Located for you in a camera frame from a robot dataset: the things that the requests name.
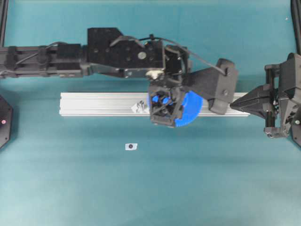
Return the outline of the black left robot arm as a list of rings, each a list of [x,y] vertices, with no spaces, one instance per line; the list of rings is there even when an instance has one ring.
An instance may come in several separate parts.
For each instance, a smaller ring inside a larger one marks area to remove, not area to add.
[[[117,28],[90,28],[87,44],[54,42],[36,47],[0,49],[1,78],[84,77],[102,74],[150,81],[148,106],[153,123],[180,127],[192,122],[198,109],[182,82],[189,73],[185,47],[150,36],[137,39]]]

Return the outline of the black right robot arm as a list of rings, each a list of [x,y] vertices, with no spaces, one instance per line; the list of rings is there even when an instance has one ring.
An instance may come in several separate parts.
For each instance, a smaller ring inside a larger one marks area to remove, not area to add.
[[[265,66],[266,83],[230,104],[231,109],[265,120],[269,138],[292,136],[301,145],[301,56],[290,53],[287,60]]]

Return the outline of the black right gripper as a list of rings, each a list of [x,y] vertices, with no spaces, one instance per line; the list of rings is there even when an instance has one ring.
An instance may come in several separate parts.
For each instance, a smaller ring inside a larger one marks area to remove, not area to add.
[[[287,60],[265,66],[270,85],[261,85],[235,100],[230,107],[266,120],[264,132],[269,138],[288,137],[301,107],[301,56],[290,53]],[[263,105],[273,106],[266,111]]]

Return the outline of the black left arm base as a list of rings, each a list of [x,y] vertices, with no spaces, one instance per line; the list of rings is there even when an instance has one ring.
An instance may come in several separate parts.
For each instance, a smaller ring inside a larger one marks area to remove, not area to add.
[[[10,140],[11,124],[13,120],[12,106],[0,96],[0,147]]]

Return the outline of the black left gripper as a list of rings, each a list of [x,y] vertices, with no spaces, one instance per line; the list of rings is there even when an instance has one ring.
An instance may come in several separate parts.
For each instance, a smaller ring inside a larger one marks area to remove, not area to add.
[[[157,125],[175,128],[176,120],[183,116],[183,101],[186,94],[183,82],[190,71],[189,54],[176,45],[164,47],[163,70],[147,72],[148,106],[150,120]]]

